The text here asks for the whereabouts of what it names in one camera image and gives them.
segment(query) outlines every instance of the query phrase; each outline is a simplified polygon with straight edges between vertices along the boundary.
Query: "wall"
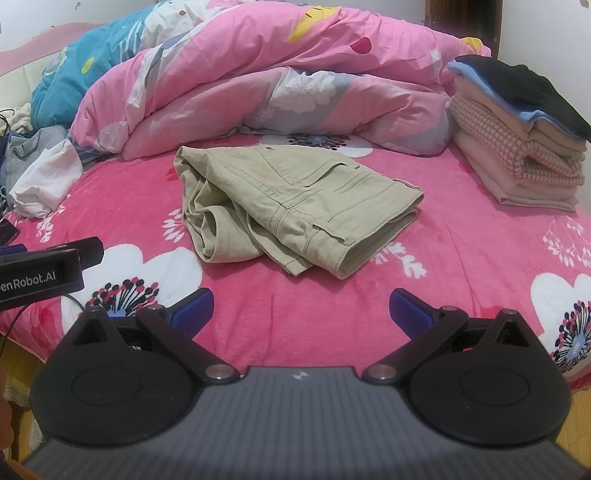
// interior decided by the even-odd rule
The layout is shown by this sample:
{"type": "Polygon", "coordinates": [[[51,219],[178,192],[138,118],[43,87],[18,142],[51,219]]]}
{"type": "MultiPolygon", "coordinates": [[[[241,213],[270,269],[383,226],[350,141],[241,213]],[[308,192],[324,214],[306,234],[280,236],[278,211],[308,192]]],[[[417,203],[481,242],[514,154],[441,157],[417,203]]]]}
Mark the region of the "wall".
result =
{"type": "MultiPolygon", "coordinates": [[[[499,60],[548,77],[591,122],[591,10],[584,0],[504,0],[499,60]]],[[[579,202],[591,213],[591,153],[579,202]]]]}
{"type": "MultiPolygon", "coordinates": [[[[296,5],[317,5],[311,0],[288,1],[296,5]]],[[[323,0],[319,4],[323,7],[359,8],[416,24],[425,20],[425,0],[323,0]]]]}
{"type": "Polygon", "coordinates": [[[155,3],[153,0],[2,0],[0,51],[21,47],[49,28],[104,24],[155,3]]]}

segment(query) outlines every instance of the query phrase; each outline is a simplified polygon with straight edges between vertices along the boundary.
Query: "white towel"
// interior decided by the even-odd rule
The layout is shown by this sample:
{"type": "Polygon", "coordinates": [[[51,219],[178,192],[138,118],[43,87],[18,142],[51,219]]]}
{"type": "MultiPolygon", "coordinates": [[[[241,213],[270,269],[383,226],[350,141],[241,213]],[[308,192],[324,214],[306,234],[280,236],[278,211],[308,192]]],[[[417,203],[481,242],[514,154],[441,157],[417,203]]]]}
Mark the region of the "white towel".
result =
{"type": "Polygon", "coordinates": [[[82,176],[82,162],[68,139],[46,148],[8,193],[19,215],[45,218],[82,176]]]}
{"type": "MultiPolygon", "coordinates": [[[[10,130],[19,134],[26,134],[33,131],[31,123],[31,104],[25,103],[22,107],[16,107],[12,113],[9,109],[2,111],[2,115],[8,121],[10,130]]],[[[0,123],[0,135],[4,135],[6,124],[0,123]]]]}

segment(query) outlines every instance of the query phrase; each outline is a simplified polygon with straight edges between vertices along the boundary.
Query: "beige trousers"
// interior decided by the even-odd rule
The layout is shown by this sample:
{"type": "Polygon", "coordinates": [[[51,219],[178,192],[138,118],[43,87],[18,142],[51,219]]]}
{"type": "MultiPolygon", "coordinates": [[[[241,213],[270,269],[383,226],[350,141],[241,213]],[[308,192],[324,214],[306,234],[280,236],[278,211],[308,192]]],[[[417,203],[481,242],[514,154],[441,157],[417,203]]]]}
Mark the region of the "beige trousers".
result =
{"type": "Polygon", "coordinates": [[[174,166],[203,261],[265,253],[292,275],[318,265],[348,277],[417,217],[423,199],[420,188],[323,148],[181,147],[174,166]]]}

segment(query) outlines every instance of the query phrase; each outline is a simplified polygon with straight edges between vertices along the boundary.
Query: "pink folded towel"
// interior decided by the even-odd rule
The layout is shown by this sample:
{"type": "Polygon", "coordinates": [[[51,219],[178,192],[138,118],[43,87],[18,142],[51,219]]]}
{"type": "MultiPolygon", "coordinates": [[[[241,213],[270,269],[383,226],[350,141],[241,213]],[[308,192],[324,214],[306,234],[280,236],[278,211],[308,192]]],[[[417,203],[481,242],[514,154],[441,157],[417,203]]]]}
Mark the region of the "pink folded towel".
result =
{"type": "Polygon", "coordinates": [[[516,180],[475,137],[460,130],[454,137],[457,146],[482,180],[484,186],[502,205],[546,207],[574,212],[577,187],[548,185],[531,180],[516,180]]]}
{"type": "Polygon", "coordinates": [[[584,183],[576,158],[559,157],[535,140],[520,139],[481,103],[457,93],[450,109],[460,127],[476,137],[514,179],[562,186],[584,183]]]}

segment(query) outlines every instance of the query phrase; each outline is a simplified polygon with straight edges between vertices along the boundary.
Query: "stack of folded clothes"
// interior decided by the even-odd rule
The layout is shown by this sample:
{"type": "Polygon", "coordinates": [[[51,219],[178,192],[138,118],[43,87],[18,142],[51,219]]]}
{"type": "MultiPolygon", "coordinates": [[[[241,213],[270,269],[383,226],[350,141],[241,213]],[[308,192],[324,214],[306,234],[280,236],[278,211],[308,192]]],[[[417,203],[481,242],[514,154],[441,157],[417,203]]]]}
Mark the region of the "stack of folded clothes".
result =
{"type": "Polygon", "coordinates": [[[447,66],[458,89],[450,102],[456,144],[503,205],[574,212],[591,125],[545,77],[476,57],[447,66]]]}

